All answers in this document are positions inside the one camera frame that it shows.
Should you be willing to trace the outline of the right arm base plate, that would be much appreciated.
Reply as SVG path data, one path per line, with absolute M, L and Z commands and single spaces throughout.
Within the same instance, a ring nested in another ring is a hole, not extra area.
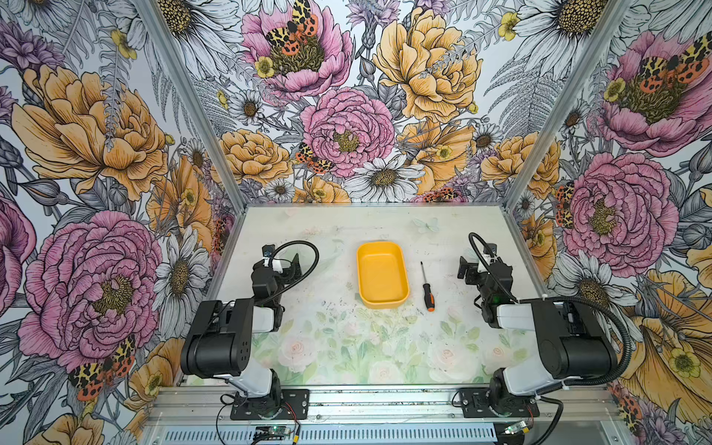
M 513 396 L 509 393 L 491 396 L 484 387 L 458 389 L 455 407 L 462 410 L 465 418 L 536 418 L 540 410 L 534 398 Z

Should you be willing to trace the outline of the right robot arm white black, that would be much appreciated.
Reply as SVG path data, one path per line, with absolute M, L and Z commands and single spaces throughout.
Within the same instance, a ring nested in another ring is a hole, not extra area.
M 457 276 L 477 288 L 474 304 L 489 327 L 534 335 L 530 357 L 493 372 L 487 389 L 460 390 L 466 415 L 537 413 L 537 400 L 566 387 L 600 386 L 617 379 L 630 361 L 630 340 L 616 353 L 597 317 L 615 315 L 574 297 L 519 300 L 512 296 L 513 269 L 498 256 L 460 258 Z

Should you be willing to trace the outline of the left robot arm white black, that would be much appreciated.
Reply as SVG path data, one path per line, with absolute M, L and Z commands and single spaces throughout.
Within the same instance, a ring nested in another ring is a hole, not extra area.
M 235 388 L 233 420 L 292 417 L 276 371 L 251 357 L 253 338 L 282 326 L 281 295 L 302 277 L 298 255 L 282 259 L 276 252 L 274 245 L 263 246 L 263 258 L 250 275 L 252 297 L 205 300 L 198 306 L 181 350 L 184 375 L 221 380 Z

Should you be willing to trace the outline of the screwdriver black orange handle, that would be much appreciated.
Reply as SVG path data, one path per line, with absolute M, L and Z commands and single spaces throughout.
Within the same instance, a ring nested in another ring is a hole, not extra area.
M 423 275 L 423 291 L 424 291 L 424 302 L 426 305 L 426 309 L 430 312 L 433 313 L 436 309 L 436 304 L 435 304 L 435 297 L 431 289 L 431 285 L 428 281 L 428 277 L 426 276 L 426 269 L 424 263 L 421 261 L 420 263 L 421 267 L 421 272 Z

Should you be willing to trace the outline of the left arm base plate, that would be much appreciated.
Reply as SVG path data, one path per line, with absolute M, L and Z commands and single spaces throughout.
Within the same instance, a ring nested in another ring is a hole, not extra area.
M 281 389 L 259 398 L 234 402 L 230 419 L 233 421 L 306 420 L 309 413 L 311 391 L 307 389 Z

